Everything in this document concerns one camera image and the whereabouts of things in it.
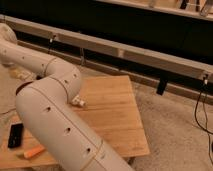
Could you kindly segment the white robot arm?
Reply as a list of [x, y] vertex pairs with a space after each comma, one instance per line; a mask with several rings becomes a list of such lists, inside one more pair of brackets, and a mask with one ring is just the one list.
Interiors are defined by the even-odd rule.
[[76, 66], [20, 46], [5, 23], [0, 23], [0, 62], [18, 64], [40, 77], [19, 90], [16, 110], [25, 128], [66, 171], [134, 171], [69, 107], [82, 85]]

